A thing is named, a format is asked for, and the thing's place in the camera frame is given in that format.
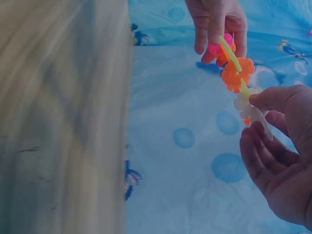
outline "finger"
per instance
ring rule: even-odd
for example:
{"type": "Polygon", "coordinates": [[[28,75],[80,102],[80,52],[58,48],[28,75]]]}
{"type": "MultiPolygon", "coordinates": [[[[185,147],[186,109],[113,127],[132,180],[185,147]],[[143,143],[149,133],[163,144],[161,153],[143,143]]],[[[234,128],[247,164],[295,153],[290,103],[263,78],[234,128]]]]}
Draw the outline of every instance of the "finger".
{"type": "Polygon", "coordinates": [[[277,162],[286,167],[290,167],[291,165],[300,162],[299,154],[291,151],[275,136],[273,137],[273,140],[269,140],[268,136],[264,133],[264,128],[260,122],[253,123],[252,127],[277,162]]]}
{"type": "Polygon", "coordinates": [[[273,179],[272,173],[261,162],[251,136],[251,129],[245,129],[240,139],[240,151],[250,178],[264,194],[273,179]]]}
{"type": "Polygon", "coordinates": [[[265,119],[269,124],[280,130],[284,135],[289,137],[288,130],[286,127],[285,115],[278,111],[269,111],[265,119]]]}
{"type": "Polygon", "coordinates": [[[207,29],[202,27],[196,27],[195,28],[195,45],[194,49],[195,52],[199,55],[204,53],[205,46],[207,43],[207,29]]]}
{"type": "Polygon", "coordinates": [[[284,113],[289,101],[296,99],[297,95],[306,92],[308,87],[295,85],[291,87],[271,87],[260,94],[251,95],[249,101],[261,110],[276,110],[284,113]]]}
{"type": "Polygon", "coordinates": [[[246,57],[247,54],[247,31],[236,32],[234,35],[236,45],[235,55],[237,57],[246,57]]]}
{"type": "Polygon", "coordinates": [[[276,158],[272,155],[270,150],[264,144],[262,139],[263,136],[266,136],[266,134],[264,133],[264,128],[262,127],[262,124],[259,121],[252,123],[251,130],[253,130],[254,132],[253,135],[254,145],[257,149],[258,155],[263,165],[273,175],[278,175],[282,173],[286,169],[286,166],[278,162],[276,158]]]}
{"type": "Polygon", "coordinates": [[[214,60],[214,56],[207,49],[203,57],[201,58],[201,62],[208,64],[208,63],[211,63],[213,60],[214,60]]]}
{"type": "Polygon", "coordinates": [[[234,42],[236,45],[236,56],[237,57],[246,57],[247,54],[247,17],[244,13],[244,10],[239,7],[240,19],[236,20],[236,23],[239,24],[239,30],[234,34],[234,42]]]}
{"type": "Polygon", "coordinates": [[[217,61],[216,61],[216,65],[217,65],[218,67],[223,67],[226,63],[227,63],[227,62],[221,61],[221,60],[219,60],[219,59],[217,59],[217,61]]]}
{"type": "Polygon", "coordinates": [[[193,21],[195,26],[194,49],[196,53],[201,55],[204,53],[207,43],[208,17],[194,17],[193,21]]]}
{"type": "Polygon", "coordinates": [[[220,44],[219,36],[224,35],[225,12],[223,8],[211,9],[208,22],[208,42],[220,44]]]}

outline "toy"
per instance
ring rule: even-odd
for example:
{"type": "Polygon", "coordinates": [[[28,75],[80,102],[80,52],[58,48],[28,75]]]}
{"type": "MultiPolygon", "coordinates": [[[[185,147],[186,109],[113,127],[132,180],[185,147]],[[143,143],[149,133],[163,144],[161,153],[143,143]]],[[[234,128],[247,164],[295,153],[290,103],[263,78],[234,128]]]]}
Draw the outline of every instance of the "toy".
{"type": "MultiPolygon", "coordinates": [[[[227,45],[229,45],[230,50],[232,50],[233,52],[236,51],[236,46],[234,44],[234,40],[230,34],[226,33],[224,35],[224,37],[222,37],[222,39],[224,39],[226,41],[227,45]]],[[[213,55],[213,57],[215,57],[218,60],[217,65],[219,67],[222,67],[226,62],[229,62],[229,57],[227,57],[229,55],[223,51],[223,50],[225,50],[225,48],[222,44],[221,45],[213,45],[213,44],[209,43],[208,49],[209,49],[209,52],[213,55]]]]}
{"type": "Polygon", "coordinates": [[[234,101],[234,106],[240,112],[240,116],[244,119],[246,125],[250,125],[253,121],[260,121],[263,125],[264,132],[269,139],[272,139],[273,135],[265,119],[265,115],[268,112],[262,112],[249,103],[249,96],[251,94],[258,94],[262,91],[259,88],[248,88],[246,85],[249,84],[250,77],[255,72],[254,63],[249,58],[237,58],[231,46],[227,43],[227,40],[230,41],[228,37],[220,36],[221,44],[219,45],[219,49],[214,48],[213,52],[217,54],[221,51],[228,62],[221,76],[230,91],[239,93],[234,101]]]}

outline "yellow stick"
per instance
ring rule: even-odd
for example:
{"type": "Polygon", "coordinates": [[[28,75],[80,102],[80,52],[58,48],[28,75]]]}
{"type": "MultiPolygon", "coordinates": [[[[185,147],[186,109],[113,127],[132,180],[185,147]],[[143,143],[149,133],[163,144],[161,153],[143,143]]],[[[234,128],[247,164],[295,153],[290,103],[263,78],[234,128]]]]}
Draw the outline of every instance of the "yellow stick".
{"type": "Polygon", "coordinates": [[[247,85],[246,85],[244,79],[241,78],[241,79],[240,79],[240,82],[242,83],[242,86],[241,86],[241,87],[242,87],[242,92],[243,92],[247,97],[249,97],[250,94],[249,94],[248,87],[247,87],[247,85]]]}
{"type": "Polygon", "coordinates": [[[235,54],[233,53],[233,51],[231,50],[229,44],[226,42],[226,40],[223,38],[223,36],[220,36],[220,42],[223,45],[225,51],[230,56],[231,60],[233,61],[235,67],[237,68],[237,71],[241,72],[242,71],[242,67],[240,66],[237,57],[235,56],[235,54]]]}

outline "plastic flower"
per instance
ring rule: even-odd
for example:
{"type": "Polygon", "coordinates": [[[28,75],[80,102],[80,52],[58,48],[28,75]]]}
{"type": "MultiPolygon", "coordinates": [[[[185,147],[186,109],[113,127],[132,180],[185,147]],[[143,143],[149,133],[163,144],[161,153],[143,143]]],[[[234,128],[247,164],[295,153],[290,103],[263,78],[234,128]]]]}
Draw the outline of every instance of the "plastic flower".
{"type": "MultiPolygon", "coordinates": [[[[230,47],[234,45],[234,39],[232,38],[231,34],[226,33],[224,35],[224,39],[229,44],[230,47]]],[[[212,53],[212,55],[215,58],[218,58],[219,56],[223,54],[220,45],[213,45],[213,44],[208,43],[208,49],[209,49],[209,52],[212,53]]]]}
{"type": "Polygon", "coordinates": [[[239,73],[233,61],[229,62],[225,66],[225,70],[222,72],[221,77],[226,84],[228,90],[234,91],[238,94],[240,92],[240,79],[244,79],[246,84],[249,84],[250,75],[255,71],[254,62],[250,58],[237,58],[239,64],[242,67],[242,71],[239,73]]]}
{"type": "MultiPolygon", "coordinates": [[[[249,94],[259,94],[262,92],[260,88],[257,89],[248,89],[249,94]]],[[[240,112],[240,116],[244,119],[246,125],[250,125],[254,121],[260,121],[263,125],[264,132],[267,134],[269,139],[272,139],[273,135],[269,129],[269,124],[264,118],[267,115],[267,111],[262,112],[260,109],[252,106],[249,103],[249,96],[244,92],[238,94],[237,98],[234,101],[235,108],[240,112]]]]}

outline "fingernail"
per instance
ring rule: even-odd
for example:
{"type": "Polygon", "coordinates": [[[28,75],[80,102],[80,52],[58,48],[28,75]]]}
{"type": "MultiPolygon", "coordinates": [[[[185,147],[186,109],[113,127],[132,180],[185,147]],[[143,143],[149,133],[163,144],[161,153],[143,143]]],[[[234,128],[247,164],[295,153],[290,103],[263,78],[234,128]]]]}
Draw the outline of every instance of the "fingernail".
{"type": "Polygon", "coordinates": [[[249,96],[249,101],[254,100],[255,98],[258,97],[258,95],[259,95],[259,94],[251,94],[251,95],[249,96]]]}
{"type": "Polygon", "coordinates": [[[205,48],[199,45],[195,45],[194,46],[195,52],[199,55],[201,55],[202,53],[204,53],[205,48]]]}
{"type": "Polygon", "coordinates": [[[213,43],[213,44],[220,44],[220,35],[218,34],[212,34],[209,39],[210,39],[210,42],[209,43],[213,43]]]}

